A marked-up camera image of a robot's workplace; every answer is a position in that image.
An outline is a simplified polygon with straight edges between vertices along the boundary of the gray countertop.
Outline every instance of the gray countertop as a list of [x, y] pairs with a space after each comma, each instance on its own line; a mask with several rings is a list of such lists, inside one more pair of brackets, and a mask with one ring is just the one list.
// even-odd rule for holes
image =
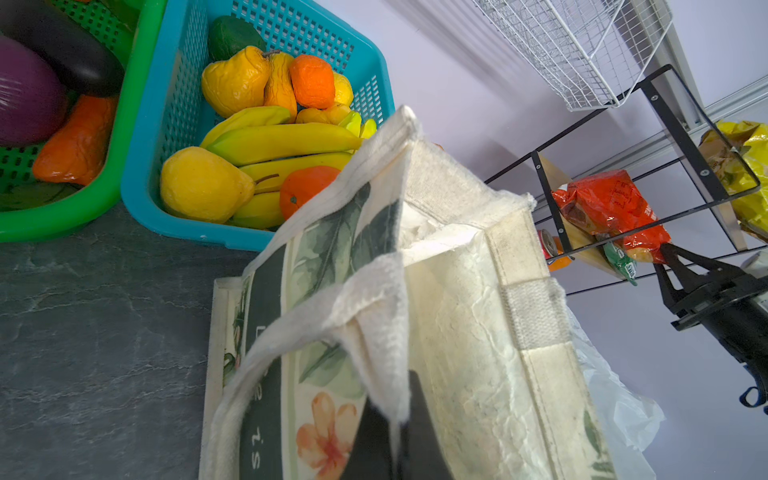
[[0, 244], [0, 478], [197, 478], [213, 282], [254, 257], [122, 204]]

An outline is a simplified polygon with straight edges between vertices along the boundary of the plastic basket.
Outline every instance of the plastic basket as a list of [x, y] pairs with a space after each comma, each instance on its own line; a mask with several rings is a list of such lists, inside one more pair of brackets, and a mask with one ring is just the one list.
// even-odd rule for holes
[[352, 84], [352, 109], [379, 124], [395, 111], [386, 62], [371, 41], [311, 0], [169, 0], [167, 11], [128, 153], [123, 201], [136, 220], [161, 235], [261, 251], [273, 233], [173, 217], [160, 199], [163, 162], [199, 145], [217, 122], [200, 91], [210, 61], [208, 25], [222, 15], [243, 18], [269, 49], [326, 59]]
[[[107, 45], [123, 65], [127, 65], [123, 88], [107, 162], [101, 174], [87, 187], [53, 204], [0, 213], [1, 242], [60, 237], [102, 215], [120, 200], [125, 158], [166, 0], [146, 0], [135, 37], [123, 29], [97, 0], [87, 4], [74, 0], [52, 0], [52, 3]], [[35, 181], [31, 174], [32, 164], [44, 144], [0, 147], [0, 192]]]

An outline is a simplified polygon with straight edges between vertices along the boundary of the floral print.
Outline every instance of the floral print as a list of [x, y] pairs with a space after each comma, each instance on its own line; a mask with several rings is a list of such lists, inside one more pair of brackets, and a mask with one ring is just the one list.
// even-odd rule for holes
[[358, 425], [357, 408], [345, 403], [336, 411], [325, 392], [312, 400], [314, 425], [305, 423], [296, 433], [299, 458], [310, 468], [319, 468], [315, 480], [338, 480], [346, 467]]

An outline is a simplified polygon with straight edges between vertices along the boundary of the wire basket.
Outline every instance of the wire basket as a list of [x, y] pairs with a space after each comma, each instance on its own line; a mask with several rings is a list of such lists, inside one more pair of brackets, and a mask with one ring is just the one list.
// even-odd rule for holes
[[618, 107], [672, 25], [666, 0], [472, 0], [565, 99]]

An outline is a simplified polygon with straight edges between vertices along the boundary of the white wall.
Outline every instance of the white wall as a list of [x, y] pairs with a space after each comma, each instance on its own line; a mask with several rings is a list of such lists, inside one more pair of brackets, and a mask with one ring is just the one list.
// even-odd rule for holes
[[768, 2], [667, 1], [705, 105], [768, 75]]
[[[467, 61], [445, 31], [430, 30], [426, 23], [419, 24], [418, 15], [392, 7], [404, 0], [318, 1], [379, 46], [387, 59], [396, 104], [410, 105], [427, 135], [481, 178], [536, 148], [582, 115], [568, 113], [564, 102], [530, 67], [514, 54], [499, 51], [487, 35], [482, 41], [489, 45], [491, 60], [497, 65], [486, 67], [499, 66], [508, 72], [508, 78], [501, 79], [508, 85], [503, 91], [498, 83], [495, 87], [479, 80], [488, 73], [482, 70], [482, 63]], [[476, 12], [472, 12], [471, 0], [419, 1], [441, 5], [444, 16], [461, 19], [465, 27], [454, 28], [458, 34], [448, 32], [459, 39], [473, 35], [472, 29], [484, 32], [472, 17]], [[669, 2], [705, 104], [768, 74], [764, 38], [768, 2]], [[768, 121], [768, 108], [763, 106], [747, 117]], [[660, 124], [647, 103], [631, 98], [545, 154], [576, 175], [658, 131]], [[526, 166], [494, 186], [519, 193], [541, 192]], [[660, 215], [699, 201], [679, 168], [642, 180], [638, 187]], [[679, 220], [668, 230], [675, 243], [689, 250], [711, 256], [729, 251], [730, 244], [707, 212]], [[556, 277], [570, 291], [613, 280], [578, 264]], [[568, 303], [622, 380], [656, 399], [665, 411], [668, 420], [647, 450], [658, 478], [765, 476], [758, 461], [766, 450], [768, 419], [737, 401], [751, 384], [749, 375], [703, 329], [678, 333], [669, 325], [674, 318], [661, 303], [654, 279], [642, 280], [638, 287], [624, 284], [571, 296]]]

